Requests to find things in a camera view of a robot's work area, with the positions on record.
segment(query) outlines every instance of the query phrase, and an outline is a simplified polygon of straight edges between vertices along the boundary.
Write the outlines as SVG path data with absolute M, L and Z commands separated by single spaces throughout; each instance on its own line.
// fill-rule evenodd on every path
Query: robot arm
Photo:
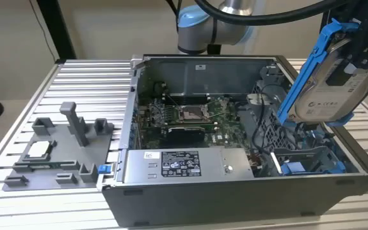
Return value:
M 326 122 L 342 126 L 368 95 L 368 0 L 325 0 L 291 12 L 242 16 L 195 0 L 218 20 L 242 25 L 287 23 L 322 12 L 337 18 L 325 26 L 313 53 L 281 105 L 283 125 Z

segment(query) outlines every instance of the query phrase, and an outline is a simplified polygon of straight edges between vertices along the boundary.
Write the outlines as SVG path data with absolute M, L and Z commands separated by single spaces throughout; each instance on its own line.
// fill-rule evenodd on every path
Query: wire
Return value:
M 182 10 L 182 4 L 183 4 L 183 0 L 178 0 L 178 5 L 176 5 L 176 32 L 178 32 L 178 20 L 179 20 L 179 11 Z
M 168 3 L 170 8 L 171 8 L 171 10 L 172 10 L 172 13 L 174 13 L 174 15 L 176 16 L 176 6 L 175 6 L 175 4 L 174 4 L 174 1 L 172 1 L 172 0 L 166 0 L 166 2 Z
M 257 125 L 257 129 L 254 130 L 253 133 L 253 144 L 255 146 L 255 148 L 258 149 L 258 151 L 266 153 L 270 155 L 270 152 L 265 150 L 263 147 L 261 147 L 257 142 L 255 142 L 255 138 L 257 138 L 257 134 L 258 134 L 258 130 L 262 126 L 262 122 L 263 122 L 263 116 L 265 116 L 265 110 L 266 110 L 266 104 L 265 104 L 265 100 L 263 100 L 263 90 L 269 87 L 269 86 L 278 86 L 282 87 L 281 85 L 277 84 L 267 84 L 265 87 L 262 87 L 259 93 L 258 93 L 258 99 L 261 98 L 261 114 L 259 114 L 259 120 L 258 120 L 258 125 Z
M 151 107 L 155 107 L 158 109 L 158 111 L 160 113 L 160 118 L 163 120 L 164 119 L 164 115 L 163 115 L 163 112 L 162 112 L 160 108 L 156 105 L 154 105 L 154 104 L 151 105 Z
M 46 31 L 44 31 L 44 28 L 43 28 L 43 26 L 42 26 L 42 23 L 40 23 L 38 14 L 36 14 L 35 6 L 32 5 L 32 0 L 30 0 L 30 4 L 31 4 L 32 12 L 34 12 L 34 14 L 35 14 L 35 17 L 36 17 L 36 20 L 38 20 L 38 23 L 39 23 L 39 26 L 40 26 L 40 29 L 42 29 L 42 32 L 43 32 L 44 41 L 46 41 L 46 44 L 47 44 L 47 46 L 48 46 L 48 50 L 50 50 L 51 56 L 54 57 L 54 62 L 55 62 L 55 61 L 56 61 L 56 57 L 55 57 L 55 55 L 54 55 L 54 51 L 51 50 L 51 47 L 50 47 L 50 44 L 48 44 L 48 37 L 47 37 L 47 35 L 46 35 Z
M 245 16 L 230 14 L 219 9 L 217 9 L 207 0 L 195 0 L 199 7 L 203 11 L 211 15 L 215 19 L 237 25 L 274 25 L 282 23 L 290 23 L 298 21 L 301 19 L 309 18 L 321 14 L 343 4 L 349 3 L 351 0 L 323 0 L 307 7 L 301 9 L 277 13 L 277 14 L 267 14 L 267 15 L 258 15 L 258 16 Z

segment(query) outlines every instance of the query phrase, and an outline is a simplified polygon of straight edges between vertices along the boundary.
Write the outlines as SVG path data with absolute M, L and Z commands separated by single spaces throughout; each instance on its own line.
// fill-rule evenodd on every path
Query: gray metal panel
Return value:
M 162 154 L 163 152 L 198 151 L 202 176 L 164 177 Z M 147 152 L 158 152 L 159 158 L 146 158 Z M 230 165 L 233 171 L 226 173 L 225 166 Z M 254 178 L 251 166 L 245 149 L 196 148 L 196 149 L 158 149 L 128 151 L 126 167 L 126 185 L 134 184 L 176 184 L 221 181 L 246 181 Z
M 299 70 L 305 60 L 291 60 L 294 67 Z M 66 65 L 68 68 L 86 66 L 96 68 L 118 68 L 116 72 L 128 73 L 128 61 L 108 60 L 70 60 Z M 86 72 L 95 73 L 94 69 L 86 69 Z M 122 76 L 103 77 L 100 75 L 84 75 L 83 78 L 60 78 L 51 85 L 55 75 L 52 70 L 44 83 L 38 90 L 28 106 L 24 109 L 12 129 L 0 143 L 0 181 L 11 173 L 11 167 L 19 159 L 19 154 L 26 148 L 26 143 L 32 137 L 30 117 L 56 117 L 62 102 L 68 101 L 68 95 L 64 91 L 74 92 L 74 98 L 78 99 L 76 111 L 83 113 L 100 114 L 100 117 L 111 118 L 110 122 L 123 125 L 123 119 L 116 119 L 115 114 L 123 112 L 126 98 L 107 96 L 84 96 L 76 92 L 80 90 L 100 91 L 100 89 L 118 90 L 128 84 L 128 80 L 120 80 Z M 56 97 L 44 97 L 44 92 L 63 91 Z M 346 129 L 358 140 L 361 146 L 368 153 L 368 106 L 363 103 L 355 110 L 355 117 L 346 125 Z M 120 130 L 114 131 L 112 146 L 108 155 L 108 162 L 118 159 L 118 139 Z M 118 228 L 118 222 L 114 219 L 108 209 L 104 197 L 95 188 L 91 189 L 62 189 L 43 190 L 19 193 L 7 193 L 2 191 L 0 184 L 0 229 L 4 230 L 34 230 L 40 227 L 46 229 L 98 229 Z M 171 230 L 210 230 L 210 229 L 271 229 L 275 230 L 368 230 L 368 193 L 363 196 L 351 196 L 345 198 L 327 213 L 321 217 L 289 218 L 283 220 L 262 220 L 225 224 L 194 225 L 186 227 L 171 227 Z

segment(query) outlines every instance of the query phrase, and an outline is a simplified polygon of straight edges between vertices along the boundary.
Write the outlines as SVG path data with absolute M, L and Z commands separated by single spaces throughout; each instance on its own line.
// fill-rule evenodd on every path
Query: small blue button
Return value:
M 110 174 L 110 173 L 112 173 L 112 166 L 103 164 L 99 166 L 98 171 L 99 171 L 99 174 Z

